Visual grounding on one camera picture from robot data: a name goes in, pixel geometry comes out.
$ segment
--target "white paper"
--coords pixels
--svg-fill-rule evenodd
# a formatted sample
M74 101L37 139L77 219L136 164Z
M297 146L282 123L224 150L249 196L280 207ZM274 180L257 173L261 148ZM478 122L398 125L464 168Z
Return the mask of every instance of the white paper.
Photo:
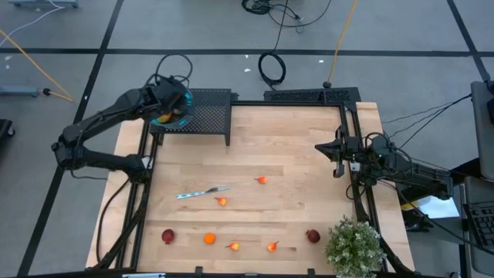
M420 210L429 216L431 219L459 217L458 209L456 208L453 198L441 200L439 198L429 196L418 200Z

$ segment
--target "yellow cable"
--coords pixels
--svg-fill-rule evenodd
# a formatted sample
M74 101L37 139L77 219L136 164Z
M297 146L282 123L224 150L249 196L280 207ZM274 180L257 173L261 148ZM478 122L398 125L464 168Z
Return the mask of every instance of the yellow cable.
M73 97L72 95L67 92L65 89L63 89L63 87L58 84L48 73L46 73L42 68L41 66L38 66L38 64L31 58L31 56L28 55L28 53L26 53L24 51L24 49L21 48L21 46L19 46L17 43L15 43L12 39L10 39L10 37L5 34L5 32L3 32L2 29L0 29L0 34L2 34L11 44L13 44L22 54L24 54L24 56L36 67L36 69L38 69L44 76L46 76L46 78L48 78L48 80L52 81L53 84L55 84L59 89L61 89L61 91L63 91L64 93L67 94L67 96L69 97L66 97L65 99L66 100L69 100L69 101L72 101L74 102L73 100Z
M74 100L72 100L72 99L70 99L70 98L68 98L68 97L66 97L66 96L63 96L63 95L61 95L61 94L58 94L58 93L52 92L52 91L49 91L49 94L52 94L52 95L53 95L53 96L55 96L55 97L61 97L61 98L65 99L65 100L68 100L68 101L72 101L72 102L74 102Z
M355 6L357 5L357 2L358 2L358 0L354 0L354 4L352 5L352 9L350 11L350 14L348 14L348 17L347 17L347 22L345 22L345 26L343 27L343 31L341 31L340 38L338 39L337 48L334 51L333 64L331 65L330 75L327 78L328 83L331 82L331 78L333 77L334 67L337 64L338 51L340 50L341 42L343 41L343 37L345 36L345 32L347 31L348 25L350 24L350 20L352 19L352 15L354 13Z

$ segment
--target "red fruit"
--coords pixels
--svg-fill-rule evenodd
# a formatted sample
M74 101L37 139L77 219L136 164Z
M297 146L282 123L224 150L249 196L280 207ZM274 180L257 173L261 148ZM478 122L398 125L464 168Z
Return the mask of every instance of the red fruit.
M164 244L170 244L175 238L175 233L171 229L165 229L161 234L161 239L163 239Z
M318 243L319 240L321 239L321 236L319 235L319 233L314 229L307 230L306 235L307 235L307 238L309 239L309 241L312 243Z

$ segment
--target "gray floor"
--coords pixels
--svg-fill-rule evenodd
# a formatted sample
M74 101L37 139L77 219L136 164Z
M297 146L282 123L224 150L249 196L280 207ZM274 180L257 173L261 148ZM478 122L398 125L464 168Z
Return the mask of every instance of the gray floor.
M13 36L30 48L100 47L116 0L80 0L80 8L59 11ZM292 0L290 6L308 22L326 0ZM494 51L494 2L456 0L478 50ZM328 13L297 34L284 29L280 49L334 49L351 1L333 0ZM0 28L6 32L41 15L33 8L0 2ZM267 15L251 15L240 0L125 0L109 47L115 49L268 49L278 26ZM468 51L446 0L367 0L359 2L342 49ZM4 57L12 56L6 61ZM32 55L79 101L96 55ZM114 102L129 88L141 86L159 56L105 55L86 115ZM191 87L231 88L244 100L260 100L269 88L257 70L256 55L193 55ZM331 66L330 56L284 56L285 82L279 89L320 87ZM482 59L494 74L494 58ZM166 74L183 74L187 65L171 58ZM266 61L266 73L280 70ZM381 118L411 114L469 93L480 80L471 57L341 56L334 86L358 86L362 99L375 101ZM0 54L0 83L55 87L20 54ZM49 146L73 121L78 103L55 97L0 97L0 118L15 122L16 136L0 160L0 276L14 276L28 245L56 168ZM409 122L388 124L394 132ZM118 128L88 142L113 151ZM397 135L401 143L412 131ZM445 112L405 148L412 157L455 167L477 156L472 135L472 105L464 101ZM91 171L105 175L104 171ZM30 274L81 270L86 262L104 183L63 177ZM416 269L444 276L458 270L457 246L428 237L409 236Z

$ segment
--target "small orange fruit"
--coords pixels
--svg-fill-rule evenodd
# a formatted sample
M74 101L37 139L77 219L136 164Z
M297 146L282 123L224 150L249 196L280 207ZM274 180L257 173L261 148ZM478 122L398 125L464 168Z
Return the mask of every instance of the small orange fruit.
M232 242L229 246L225 247L229 247L233 251L238 251L240 249L240 244L238 244L237 242Z
M278 244L278 242L268 244L268 250L270 252L275 252L276 251L276 244Z
M160 124L164 124L168 122L170 119L171 119L171 113L159 117L158 119L156 119L156 121Z
M226 198L215 198L219 205L226 206Z
M207 234L204 235L204 242L206 244L213 244L215 243L216 236L212 232L208 232Z
M268 179L264 176L262 177L258 177L258 178L254 178L255 180L257 180L260 184L265 184L266 182L268 182Z

